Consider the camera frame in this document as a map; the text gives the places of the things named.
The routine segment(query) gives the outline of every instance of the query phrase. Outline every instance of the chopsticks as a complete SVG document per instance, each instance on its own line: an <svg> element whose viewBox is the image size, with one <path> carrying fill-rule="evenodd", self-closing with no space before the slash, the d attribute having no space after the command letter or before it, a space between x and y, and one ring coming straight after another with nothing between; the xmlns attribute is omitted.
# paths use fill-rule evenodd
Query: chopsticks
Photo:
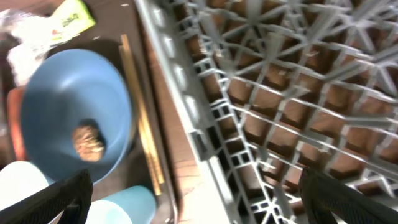
<svg viewBox="0 0 398 224"><path fill-rule="evenodd" d="M144 94L141 89L134 57L131 52L129 41L126 34L121 36L122 46L119 51L122 58L124 71L126 72L127 86L129 93L136 104L136 114L138 115L138 130L144 154L148 163L150 177L156 195L161 195L160 185L164 183L164 176L159 162L159 156L154 141L154 135L149 122L148 109L144 101Z"/></svg>

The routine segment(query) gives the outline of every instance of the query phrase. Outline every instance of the red-brown object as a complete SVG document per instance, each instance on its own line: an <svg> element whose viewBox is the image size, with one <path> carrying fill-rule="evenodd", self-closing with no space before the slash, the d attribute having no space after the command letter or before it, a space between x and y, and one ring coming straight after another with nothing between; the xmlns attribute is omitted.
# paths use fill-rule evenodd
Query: red-brown object
<svg viewBox="0 0 398 224"><path fill-rule="evenodd" d="M11 90L7 96L7 115L14 152L18 161L26 161L24 138L21 130L21 106L25 88Z"/></svg>

